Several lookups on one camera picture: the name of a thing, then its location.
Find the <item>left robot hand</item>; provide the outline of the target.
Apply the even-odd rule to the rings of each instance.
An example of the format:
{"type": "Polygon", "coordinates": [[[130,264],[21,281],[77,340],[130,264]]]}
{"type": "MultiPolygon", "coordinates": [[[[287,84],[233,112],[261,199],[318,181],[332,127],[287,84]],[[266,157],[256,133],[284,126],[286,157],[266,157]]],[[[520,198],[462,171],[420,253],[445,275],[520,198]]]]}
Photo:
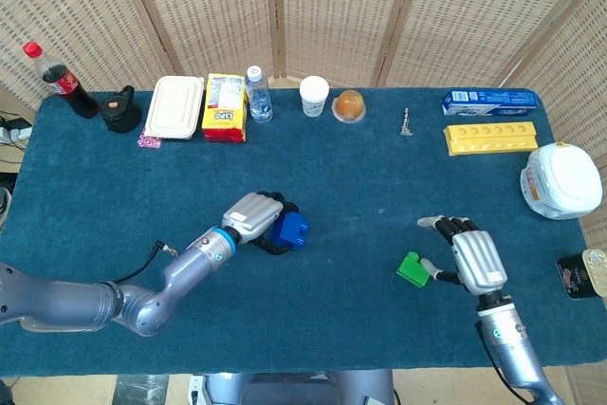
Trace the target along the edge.
{"type": "Polygon", "coordinates": [[[287,241],[271,241],[265,233],[298,206],[286,201],[281,193],[248,193],[231,206],[222,217],[220,228],[235,244],[252,244],[270,255],[282,255],[293,249],[287,241]]]}

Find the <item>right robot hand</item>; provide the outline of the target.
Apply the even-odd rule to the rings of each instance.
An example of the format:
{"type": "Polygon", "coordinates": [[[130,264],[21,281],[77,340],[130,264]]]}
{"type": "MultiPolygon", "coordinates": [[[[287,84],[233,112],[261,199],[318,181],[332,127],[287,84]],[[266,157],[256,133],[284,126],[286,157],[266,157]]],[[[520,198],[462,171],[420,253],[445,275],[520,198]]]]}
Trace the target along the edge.
{"type": "Polygon", "coordinates": [[[444,215],[422,217],[421,228],[437,230],[451,246],[457,270],[445,271],[431,260],[418,263],[435,279],[462,285],[473,296],[501,291],[507,274],[495,244],[486,230],[480,230],[468,217],[444,215]]]}

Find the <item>blue toy brick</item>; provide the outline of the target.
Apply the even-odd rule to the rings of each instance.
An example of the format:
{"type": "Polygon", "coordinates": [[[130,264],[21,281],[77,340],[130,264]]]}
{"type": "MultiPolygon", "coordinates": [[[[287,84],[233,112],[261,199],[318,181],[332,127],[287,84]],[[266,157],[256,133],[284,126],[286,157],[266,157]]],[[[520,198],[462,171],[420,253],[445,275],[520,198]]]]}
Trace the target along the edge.
{"type": "Polygon", "coordinates": [[[286,212],[274,225],[271,240],[278,247],[301,249],[306,244],[308,221],[298,212],[286,212]]]}

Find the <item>green toy brick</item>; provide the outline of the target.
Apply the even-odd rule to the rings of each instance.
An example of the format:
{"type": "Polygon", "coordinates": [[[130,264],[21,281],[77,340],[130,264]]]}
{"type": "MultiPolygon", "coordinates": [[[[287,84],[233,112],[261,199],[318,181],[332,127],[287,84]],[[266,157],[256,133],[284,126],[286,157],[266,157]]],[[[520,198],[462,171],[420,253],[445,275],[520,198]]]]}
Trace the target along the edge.
{"type": "Polygon", "coordinates": [[[421,264],[420,256],[414,251],[407,252],[396,274],[417,287],[425,286],[430,278],[430,273],[421,264]]]}

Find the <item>yellow red snack bag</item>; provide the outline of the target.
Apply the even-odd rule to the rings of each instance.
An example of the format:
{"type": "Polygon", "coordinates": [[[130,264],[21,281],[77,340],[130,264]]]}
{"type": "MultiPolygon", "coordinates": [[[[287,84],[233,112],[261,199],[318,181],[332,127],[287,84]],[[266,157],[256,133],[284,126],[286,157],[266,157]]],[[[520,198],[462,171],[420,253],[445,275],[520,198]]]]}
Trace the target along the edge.
{"type": "Polygon", "coordinates": [[[247,102],[243,76],[210,73],[201,123],[204,139],[209,142],[244,143],[247,102]]]}

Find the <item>white round pot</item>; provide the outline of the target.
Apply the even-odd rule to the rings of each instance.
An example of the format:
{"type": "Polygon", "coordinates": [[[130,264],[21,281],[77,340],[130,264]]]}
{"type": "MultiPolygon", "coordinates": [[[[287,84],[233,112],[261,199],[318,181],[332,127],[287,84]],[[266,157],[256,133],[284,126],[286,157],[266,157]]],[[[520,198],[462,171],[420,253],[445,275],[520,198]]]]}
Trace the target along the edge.
{"type": "Polygon", "coordinates": [[[587,215],[603,196],[593,159],[580,147],[564,142],[532,152],[521,170],[520,186],[529,208],[551,220],[587,215]]]}

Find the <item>yellow plastic tray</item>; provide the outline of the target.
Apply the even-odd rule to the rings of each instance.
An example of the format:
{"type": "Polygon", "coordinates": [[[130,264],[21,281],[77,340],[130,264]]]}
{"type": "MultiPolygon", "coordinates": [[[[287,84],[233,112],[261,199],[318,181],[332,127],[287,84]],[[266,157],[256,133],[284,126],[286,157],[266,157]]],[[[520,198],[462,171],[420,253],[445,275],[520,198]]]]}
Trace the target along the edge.
{"type": "Polygon", "coordinates": [[[450,156],[533,152],[532,121],[449,125],[443,130],[450,156]]]}

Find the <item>pink patterned packet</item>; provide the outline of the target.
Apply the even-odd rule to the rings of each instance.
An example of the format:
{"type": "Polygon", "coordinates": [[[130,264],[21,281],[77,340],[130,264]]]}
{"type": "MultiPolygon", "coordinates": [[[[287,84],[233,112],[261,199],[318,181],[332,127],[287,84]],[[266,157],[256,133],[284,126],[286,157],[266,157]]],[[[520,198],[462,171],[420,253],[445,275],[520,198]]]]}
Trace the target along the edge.
{"type": "Polygon", "coordinates": [[[150,136],[146,129],[143,129],[138,137],[137,144],[141,148],[159,149],[162,145],[162,139],[150,136]]]}

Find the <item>white paper cup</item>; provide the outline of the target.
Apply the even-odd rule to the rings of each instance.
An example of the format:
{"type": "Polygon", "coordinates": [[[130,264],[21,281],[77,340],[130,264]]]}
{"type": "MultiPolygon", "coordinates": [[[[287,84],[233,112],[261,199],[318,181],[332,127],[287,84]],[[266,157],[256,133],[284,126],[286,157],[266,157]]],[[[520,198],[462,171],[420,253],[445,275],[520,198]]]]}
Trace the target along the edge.
{"type": "Polygon", "coordinates": [[[320,76],[308,76],[300,83],[300,97],[303,113],[311,118],[318,117],[329,95],[329,83],[320,76]]]}

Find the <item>beige lidded lunch box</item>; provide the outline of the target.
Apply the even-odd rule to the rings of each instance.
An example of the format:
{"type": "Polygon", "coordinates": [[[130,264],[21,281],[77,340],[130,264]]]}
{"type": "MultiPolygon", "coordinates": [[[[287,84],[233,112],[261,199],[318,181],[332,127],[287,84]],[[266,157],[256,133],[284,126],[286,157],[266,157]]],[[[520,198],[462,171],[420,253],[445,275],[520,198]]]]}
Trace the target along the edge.
{"type": "Polygon", "coordinates": [[[204,79],[164,76],[156,82],[145,133],[162,139],[190,139],[196,129],[203,100],[204,79]]]}

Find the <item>orange jelly cup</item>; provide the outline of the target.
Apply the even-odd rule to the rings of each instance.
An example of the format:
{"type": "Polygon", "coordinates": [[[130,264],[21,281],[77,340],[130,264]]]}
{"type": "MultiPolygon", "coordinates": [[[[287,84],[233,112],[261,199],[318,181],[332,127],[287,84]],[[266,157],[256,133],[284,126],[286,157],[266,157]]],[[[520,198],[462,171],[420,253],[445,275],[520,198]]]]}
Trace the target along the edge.
{"type": "Polygon", "coordinates": [[[344,90],[333,100],[332,112],[343,123],[357,123],[366,115],[364,98],[357,90],[344,90]]]}

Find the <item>blue white toothpaste box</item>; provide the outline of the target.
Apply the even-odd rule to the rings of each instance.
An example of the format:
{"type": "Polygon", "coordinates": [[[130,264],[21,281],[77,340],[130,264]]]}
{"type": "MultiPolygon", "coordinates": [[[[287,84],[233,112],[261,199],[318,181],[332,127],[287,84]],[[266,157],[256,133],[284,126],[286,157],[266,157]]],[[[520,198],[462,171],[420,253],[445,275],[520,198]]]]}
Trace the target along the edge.
{"type": "Polygon", "coordinates": [[[539,98],[529,89],[458,88],[441,105],[450,116],[524,117],[539,106],[539,98]]]}

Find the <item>black pot with pestle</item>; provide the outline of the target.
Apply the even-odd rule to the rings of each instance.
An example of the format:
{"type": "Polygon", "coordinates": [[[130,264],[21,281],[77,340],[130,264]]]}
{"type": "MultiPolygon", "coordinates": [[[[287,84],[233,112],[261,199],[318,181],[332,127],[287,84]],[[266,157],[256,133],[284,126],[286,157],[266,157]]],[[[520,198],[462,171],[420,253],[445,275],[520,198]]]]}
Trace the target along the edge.
{"type": "Polygon", "coordinates": [[[126,85],[101,102],[100,114],[108,131],[127,133],[138,127],[142,114],[134,97],[134,87],[126,85]]]}

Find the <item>cola bottle red cap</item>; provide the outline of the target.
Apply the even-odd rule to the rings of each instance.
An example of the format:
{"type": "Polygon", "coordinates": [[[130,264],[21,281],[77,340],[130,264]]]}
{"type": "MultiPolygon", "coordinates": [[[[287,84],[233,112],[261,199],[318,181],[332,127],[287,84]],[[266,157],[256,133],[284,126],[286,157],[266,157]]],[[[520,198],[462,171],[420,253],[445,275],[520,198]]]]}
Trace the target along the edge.
{"type": "Polygon", "coordinates": [[[22,49],[32,60],[43,82],[56,95],[67,101],[78,116],[92,119],[97,115],[99,111],[97,103],[63,61],[45,52],[34,41],[26,42],[22,49]]]}

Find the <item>white power strip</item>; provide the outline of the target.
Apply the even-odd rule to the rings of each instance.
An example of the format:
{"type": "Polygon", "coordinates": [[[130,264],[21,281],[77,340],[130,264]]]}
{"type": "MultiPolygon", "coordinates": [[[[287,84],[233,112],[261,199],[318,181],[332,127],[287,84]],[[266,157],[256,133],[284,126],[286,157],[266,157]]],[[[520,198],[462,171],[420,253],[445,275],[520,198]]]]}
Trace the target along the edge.
{"type": "Polygon", "coordinates": [[[23,118],[5,120],[0,117],[0,143],[10,144],[12,142],[29,139],[32,125],[23,118]]]}

